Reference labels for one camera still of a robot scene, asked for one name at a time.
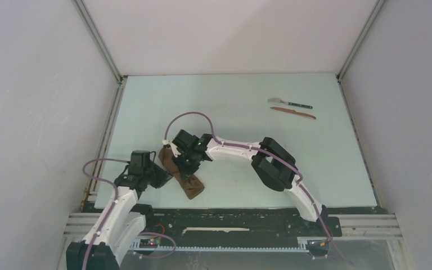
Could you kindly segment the brown cloth napkin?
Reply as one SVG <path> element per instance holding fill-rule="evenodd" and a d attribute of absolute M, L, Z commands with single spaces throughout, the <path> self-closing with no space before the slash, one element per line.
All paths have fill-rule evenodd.
<path fill-rule="evenodd" d="M 204 184 L 194 174 L 184 177 L 176 164 L 173 161 L 173 152 L 171 148 L 163 147 L 158 154 L 158 158 L 162 163 L 163 167 L 171 174 L 180 187 L 186 194 L 189 200 L 194 199 L 196 196 L 201 194 L 205 189 Z"/>

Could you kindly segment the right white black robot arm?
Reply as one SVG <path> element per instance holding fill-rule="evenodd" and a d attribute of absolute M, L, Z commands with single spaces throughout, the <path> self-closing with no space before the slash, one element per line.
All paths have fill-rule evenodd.
<path fill-rule="evenodd" d="M 295 204 L 311 235 L 327 228 L 326 207 L 318 202 L 303 183 L 295 158 L 273 138 L 261 142 L 238 142 L 213 134 L 197 137 L 180 130 L 173 139 L 164 139 L 172 162 L 182 180 L 194 175 L 203 161 L 236 161 L 251 165 L 262 183 L 271 190 L 285 192 Z"/>

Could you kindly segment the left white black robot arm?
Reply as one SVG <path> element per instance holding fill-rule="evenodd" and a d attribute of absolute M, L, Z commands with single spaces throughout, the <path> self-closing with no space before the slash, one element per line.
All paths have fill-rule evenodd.
<path fill-rule="evenodd" d="M 154 209 L 139 200 L 148 187 L 163 187 L 172 177 L 155 158 L 155 151 L 133 151 L 113 181 L 100 179 L 112 187 L 112 195 L 82 240 L 67 247 L 67 269 L 120 269 L 131 243 L 139 235 L 153 235 Z"/>

